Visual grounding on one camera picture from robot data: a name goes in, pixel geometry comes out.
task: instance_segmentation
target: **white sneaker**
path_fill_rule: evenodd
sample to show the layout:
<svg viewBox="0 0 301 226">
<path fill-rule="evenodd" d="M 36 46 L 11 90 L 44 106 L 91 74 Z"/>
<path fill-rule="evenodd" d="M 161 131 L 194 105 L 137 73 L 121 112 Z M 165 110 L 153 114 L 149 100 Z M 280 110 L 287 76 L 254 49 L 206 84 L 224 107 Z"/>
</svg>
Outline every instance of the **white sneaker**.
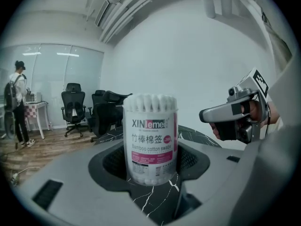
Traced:
<svg viewBox="0 0 301 226">
<path fill-rule="evenodd" d="M 29 141 L 26 143 L 26 145 L 27 145 L 27 147 L 32 147 L 35 143 L 36 143 L 36 141 L 35 141 L 34 139 L 32 139 L 32 140 L 29 140 Z"/>
</svg>

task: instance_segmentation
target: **pink label stripe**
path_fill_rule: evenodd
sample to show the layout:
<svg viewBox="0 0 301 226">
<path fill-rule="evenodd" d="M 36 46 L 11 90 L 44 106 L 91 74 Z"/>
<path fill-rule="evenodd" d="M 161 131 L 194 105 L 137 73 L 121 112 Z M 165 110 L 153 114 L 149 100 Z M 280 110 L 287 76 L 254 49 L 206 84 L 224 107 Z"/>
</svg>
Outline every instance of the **pink label stripe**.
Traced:
<svg viewBox="0 0 301 226">
<path fill-rule="evenodd" d="M 132 160 L 144 164 L 160 164 L 172 160 L 173 152 L 162 154 L 142 154 L 132 152 Z"/>
</svg>

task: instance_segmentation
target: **marble pattern surface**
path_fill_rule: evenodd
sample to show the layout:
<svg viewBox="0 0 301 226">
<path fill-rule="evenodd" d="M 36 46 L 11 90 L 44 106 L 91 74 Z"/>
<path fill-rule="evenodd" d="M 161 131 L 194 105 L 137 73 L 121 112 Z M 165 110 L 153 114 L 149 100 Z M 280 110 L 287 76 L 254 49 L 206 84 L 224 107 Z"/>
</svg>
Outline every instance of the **marble pattern surface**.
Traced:
<svg viewBox="0 0 301 226">
<path fill-rule="evenodd" d="M 208 146 L 221 147 L 203 133 L 184 126 L 179 126 L 178 137 Z M 122 138 L 123 128 L 118 127 L 103 135 L 98 139 L 98 142 L 104 143 Z M 127 182 L 130 185 L 130 196 L 133 202 L 146 217 L 161 226 L 174 220 L 174 211 L 181 190 L 181 180 L 177 173 L 169 182 L 160 186 L 143 186 L 137 184 L 130 177 L 127 179 Z"/>
</svg>

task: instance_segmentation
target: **checkered tablecloth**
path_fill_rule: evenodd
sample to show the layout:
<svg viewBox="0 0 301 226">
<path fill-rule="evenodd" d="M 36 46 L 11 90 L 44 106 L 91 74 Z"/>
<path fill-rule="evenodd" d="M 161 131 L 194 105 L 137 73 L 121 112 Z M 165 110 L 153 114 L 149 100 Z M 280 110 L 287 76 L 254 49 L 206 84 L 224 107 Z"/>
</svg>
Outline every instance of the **checkered tablecloth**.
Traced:
<svg viewBox="0 0 301 226">
<path fill-rule="evenodd" d="M 37 118 L 37 109 L 46 105 L 46 102 L 25 105 L 25 117 Z"/>
</svg>

